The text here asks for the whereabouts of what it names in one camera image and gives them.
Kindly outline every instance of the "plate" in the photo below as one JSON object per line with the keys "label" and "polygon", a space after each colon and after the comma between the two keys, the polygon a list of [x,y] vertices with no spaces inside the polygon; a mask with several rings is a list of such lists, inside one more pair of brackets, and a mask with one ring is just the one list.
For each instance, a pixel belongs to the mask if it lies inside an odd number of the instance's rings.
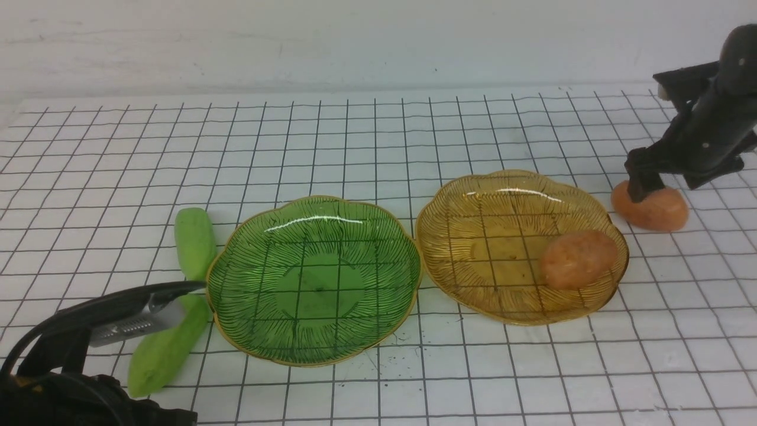
{"label": "plate", "polygon": [[[575,230],[603,232],[618,257],[583,289],[547,287],[538,259],[550,241]],[[509,324],[588,315],[612,298],[628,267],[625,238],[594,197],[530,171],[450,181],[421,210],[416,235],[426,272],[447,295]]]}
{"label": "plate", "polygon": [[392,334],[421,276],[415,241],[391,213],[311,196],[239,226],[208,271],[207,298],[218,329],[247,354],[325,365]]}

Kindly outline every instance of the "robotic arm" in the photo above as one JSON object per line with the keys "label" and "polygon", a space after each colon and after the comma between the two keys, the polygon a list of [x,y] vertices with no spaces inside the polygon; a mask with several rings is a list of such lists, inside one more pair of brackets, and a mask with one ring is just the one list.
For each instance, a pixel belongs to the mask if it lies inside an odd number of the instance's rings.
{"label": "robotic arm", "polygon": [[628,153],[631,201],[663,189],[660,174],[681,174],[694,190],[741,171],[740,155],[757,148],[757,24],[733,30],[720,61],[653,78],[678,115],[659,141]]}
{"label": "robotic arm", "polygon": [[[0,368],[0,423],[7,426],[195,426],[197,413],[134,400],[104,374],[83,374],[90,346],[178,325],[176,298],[205,287],[178,281],[135,287],[63,309],[34,327]],[[13,369],[25,349],[26,358]]]}

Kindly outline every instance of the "grid paper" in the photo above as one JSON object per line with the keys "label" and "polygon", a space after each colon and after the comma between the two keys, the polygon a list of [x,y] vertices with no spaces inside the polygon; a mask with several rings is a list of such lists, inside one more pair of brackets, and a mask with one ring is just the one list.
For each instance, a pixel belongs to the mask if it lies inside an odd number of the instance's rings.
{"label": "grid paper", "polygon": [[[674,116],[651,86],[31,101],[0,131],[0,356],[57,309],[180,280],[172,219],[206,208],[223,245],[244,219],[309,194],[374,202],[410,231],[439,187],[537,171],[609,211],[628,150]],[[200,424],[753,424],[757,158],[696,191],[677,233],[611,213],[631,261],[587,318],[511,327],[425,279],[379,347],[319,368],[248,357],[209,327],[151,398]],[[680,186],[682,180],[668,178]],[[126,383],[138,340],[90,349]]]}

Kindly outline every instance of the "green toy vegetable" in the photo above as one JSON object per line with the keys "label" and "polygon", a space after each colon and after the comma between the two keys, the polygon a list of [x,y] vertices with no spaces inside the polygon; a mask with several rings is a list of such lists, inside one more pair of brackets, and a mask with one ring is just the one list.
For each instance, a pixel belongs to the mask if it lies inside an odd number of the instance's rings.
{"label": "green toy vegetable", "polygon": [[170,383],[210,319],[210,307],[201,295],[179,297],[186,316],[169,330],[145,336],[129,363],[128,390],[132,398],[147,396]]}
{"label": "green toy vegetable", "polygon": [[179,210],[173,227],[179,267],[188,280],[204,281],[216,258],[216,238],[207,212],[199,207]]}

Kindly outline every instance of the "amber glass plate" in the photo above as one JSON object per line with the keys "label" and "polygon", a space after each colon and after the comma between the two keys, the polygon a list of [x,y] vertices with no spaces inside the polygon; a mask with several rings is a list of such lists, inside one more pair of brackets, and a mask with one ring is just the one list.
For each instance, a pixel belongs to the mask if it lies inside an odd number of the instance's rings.
{"label": "amber glass plate", "polygon": [[[547,287],[538,259],[551,240],[575,230],[603,232],[618,257],[580,290]],[[509,324],[588,315],[612,298],[628,266],[625,239],[594,197],[530,171],[447,183],[421,210],[416,235],[426,271],[447,295]]]}

